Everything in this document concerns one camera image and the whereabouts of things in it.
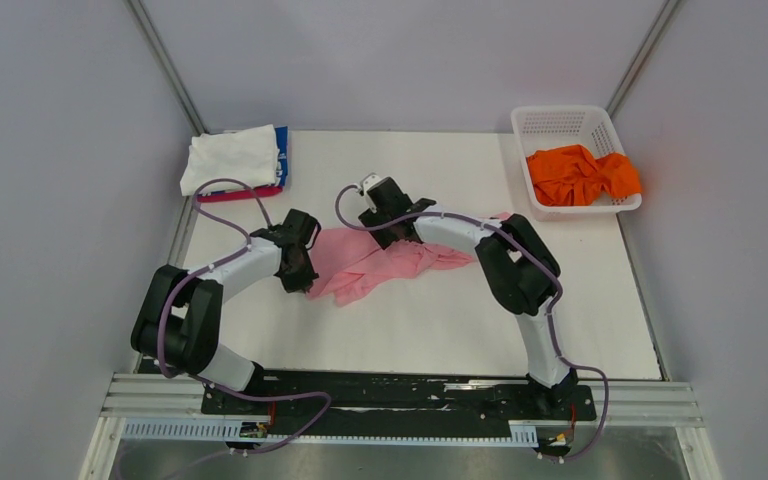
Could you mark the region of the pink t-shirt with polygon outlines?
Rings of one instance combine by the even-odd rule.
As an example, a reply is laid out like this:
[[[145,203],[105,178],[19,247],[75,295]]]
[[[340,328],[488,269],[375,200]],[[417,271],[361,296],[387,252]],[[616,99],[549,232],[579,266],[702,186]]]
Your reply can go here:
[[[363,299],[385,282],[415,279],[428,270],[454,270],[476,261],[435,244],[398,241],[383,249],[369,233],[349,228],[319,233],[309,256],[318,278],[306,298],[332,296],[338,307]]]

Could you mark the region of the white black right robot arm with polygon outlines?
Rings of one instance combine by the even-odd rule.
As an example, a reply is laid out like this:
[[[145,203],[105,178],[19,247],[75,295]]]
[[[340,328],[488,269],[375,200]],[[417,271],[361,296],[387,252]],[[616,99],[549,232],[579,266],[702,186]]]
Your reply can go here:
[[[399,241],[430,244],[478,261],[493,298],[517,321],[533,408],[549,418],[567,409],[578,375],[562,357],[553,319],[563,292],[561,270],[531,223],[519,214],[477,218],[447,211],[431,199],[413,201],[392,178],[376,174],[355,189],[368,205],[358,217],[360,228],[381,248]]]

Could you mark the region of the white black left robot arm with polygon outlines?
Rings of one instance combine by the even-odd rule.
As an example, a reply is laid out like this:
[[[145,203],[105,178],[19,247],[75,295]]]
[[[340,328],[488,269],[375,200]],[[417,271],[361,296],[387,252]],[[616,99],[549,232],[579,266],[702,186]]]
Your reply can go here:
[[[172,375],[227,387],[228,400],[243,413],[258,411],[266,400],[263,367],[220,342],[223,304],[270,277],[289,294],[308,293],[319,278],[310,250],[320,232],[315,217],[291,209],[283,222],[250,234],[228,259],[192,271],[158,268],[131,332],[132,349]]]

